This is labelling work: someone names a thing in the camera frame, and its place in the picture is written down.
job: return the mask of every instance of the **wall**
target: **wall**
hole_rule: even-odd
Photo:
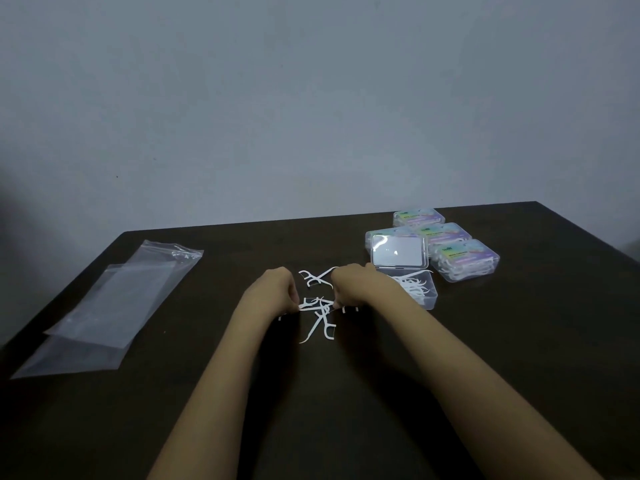
[[[639,7],[0,0],[0,343],[132,229],[539,200],[637,250]]]

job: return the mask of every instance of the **clear plastic box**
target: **clear plastic box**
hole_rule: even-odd
[[[431,264],[450,283],[495,271],[500,256],[477,239],[436,246]]]
[[[443,224],[445,221],[435,209],[398,210],[394,212],[394,227],[400,226],[428,226]]]
[[[429,265],[422,235],[371,236],[371,262],[375,267],[425,269]]]
[[[471,234],[455,222],[429,226],[414,226],[411,229],[414,233],[427,238],[427,253],[429,256],[432,256],[436,246],[450,244],[452,242],[469,241],[471,239]]]
[[[371,236],[373,234],[379,235],[415,235],[416,232],[409,226],[402,227],[389,227],[388,229],[370,230],[364,234],[364,247],[366,250],[371,250]]]
[[[391,276],[394,279],[413,273],[410,269],[398,269],[393,267],[380,267],[378,268],[378,271],[386,274],[387,276]],[[438,292],[436,291],[436,286],[433,284],[431,272],[427,269],[423,269],[422,273],[415,274],[413,277],[424,282],[424,288],[427,289],[427,291],[425,292],[425,296],[415,296],[411,295],[411,293],[409,293],[409,295],[411,295],[418,305],[423,307],[425,310],[433,310],[436,306],[436,300],[438,299]]]

